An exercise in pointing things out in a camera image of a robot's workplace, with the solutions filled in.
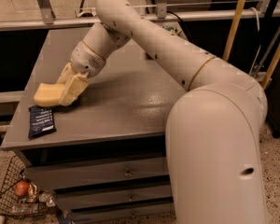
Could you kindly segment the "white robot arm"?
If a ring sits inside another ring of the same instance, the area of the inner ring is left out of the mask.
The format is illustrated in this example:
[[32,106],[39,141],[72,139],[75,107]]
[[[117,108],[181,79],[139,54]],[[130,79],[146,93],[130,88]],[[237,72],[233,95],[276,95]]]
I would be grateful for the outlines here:
[[70,105],[108,56],[136,42],[185,90],[166,123],[166,153],[178,224],[267,224],[259,130],[267,113],[260,84],[157,24],[128,0],[97,0],[99,18],[59,77]]

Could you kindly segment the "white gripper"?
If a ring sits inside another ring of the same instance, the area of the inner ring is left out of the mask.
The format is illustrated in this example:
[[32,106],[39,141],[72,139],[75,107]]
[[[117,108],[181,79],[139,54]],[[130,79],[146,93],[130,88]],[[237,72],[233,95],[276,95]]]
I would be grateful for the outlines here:
[[89,86],[88,77],[97,76],[105,67],[105,59],[88,48],[83,41],[74,48],[70,61],[57,79],[58,84],[63,84],[59,101],[63,106],[72,104]]

